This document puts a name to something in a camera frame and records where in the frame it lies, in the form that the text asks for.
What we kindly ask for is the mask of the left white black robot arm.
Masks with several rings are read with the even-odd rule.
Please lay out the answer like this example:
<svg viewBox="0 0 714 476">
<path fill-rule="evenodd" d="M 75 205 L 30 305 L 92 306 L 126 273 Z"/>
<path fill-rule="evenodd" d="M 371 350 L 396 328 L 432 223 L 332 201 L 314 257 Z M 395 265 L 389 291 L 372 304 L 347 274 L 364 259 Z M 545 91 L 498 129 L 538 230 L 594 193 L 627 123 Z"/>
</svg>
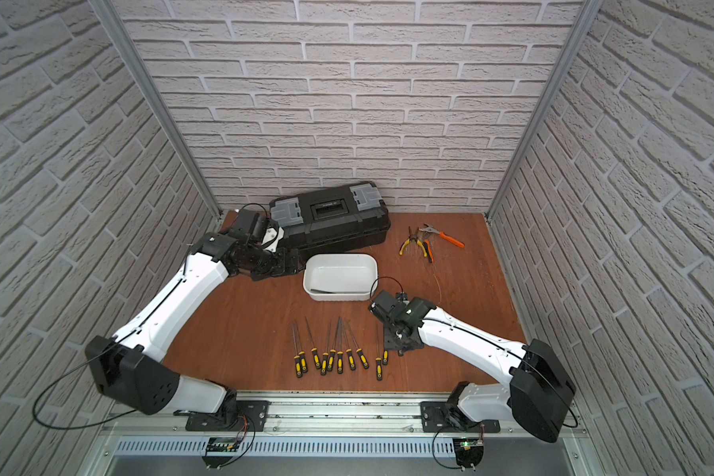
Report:
<svg viewBox="0 0 714 476">
<path fill-rule="evenodd" d="M 144 415 L 220 413 L 228 389 L 179 374 L 163 360 L 180 330 L 227 279 L 242 275 L 259 282 L 301 271 L 299 253 L 281 243 L 285 236 L 273 212 L 242 207 L 228 227 L 196 239 L 178 273 L 138 315 L 111 337 L 87 344 L 96 390 Z"/>
</svg>

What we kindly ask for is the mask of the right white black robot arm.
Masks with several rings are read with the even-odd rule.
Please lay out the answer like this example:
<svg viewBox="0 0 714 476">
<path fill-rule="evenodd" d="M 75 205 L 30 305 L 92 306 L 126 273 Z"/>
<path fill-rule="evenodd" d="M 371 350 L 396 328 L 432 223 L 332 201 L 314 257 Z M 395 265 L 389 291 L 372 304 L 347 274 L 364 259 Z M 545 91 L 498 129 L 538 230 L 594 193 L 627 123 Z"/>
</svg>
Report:
<svg viewBox="0 0 714 476">
<path fill-rule="evenodd" d="M 441 349 L 478 368 L 500 385 L 490 391 L 460 382 L 442 407 L 436 427 L 469 432 L 486 420 L 516 422 L 538 440 L 554 443 L 565 419 L 574 417 L 576 385 L 551 345 L 539 339 L 521 343 L 456 319 L 427 299 L 382 291 L 369 309 L 384 330 L 391 350 Z"/>
</svg>

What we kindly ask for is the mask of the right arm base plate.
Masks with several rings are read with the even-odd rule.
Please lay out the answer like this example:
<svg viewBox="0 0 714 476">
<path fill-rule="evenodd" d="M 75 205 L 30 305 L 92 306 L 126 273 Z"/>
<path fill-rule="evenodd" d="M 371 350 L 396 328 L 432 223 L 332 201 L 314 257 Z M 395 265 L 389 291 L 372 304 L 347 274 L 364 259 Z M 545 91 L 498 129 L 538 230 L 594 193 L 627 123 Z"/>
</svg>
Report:
<svg viewBox="0 0 714 476">
<path fill-rule="evenodd" d="M 463 412 L 447 402 L 420 402 L 422 430 L 427 434 L 436 432 L 480 432 L 499 434 L 499 420 L 473 422 Z"/>
</svg>

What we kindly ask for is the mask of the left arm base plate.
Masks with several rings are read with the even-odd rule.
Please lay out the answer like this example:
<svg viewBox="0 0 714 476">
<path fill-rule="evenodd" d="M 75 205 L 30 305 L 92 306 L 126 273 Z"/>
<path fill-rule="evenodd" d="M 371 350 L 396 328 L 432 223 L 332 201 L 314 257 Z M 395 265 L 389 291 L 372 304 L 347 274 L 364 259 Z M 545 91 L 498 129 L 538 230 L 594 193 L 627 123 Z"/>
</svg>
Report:
<svg viewBox="0 0 714 476">
<path fill-rule="evenodd" d="M 192 413 L 186 421 L 187 432 L 261 432 L 265 428 L 269 401 L 233 398 L 221 405 L 214 414 Z"/>
</svg>

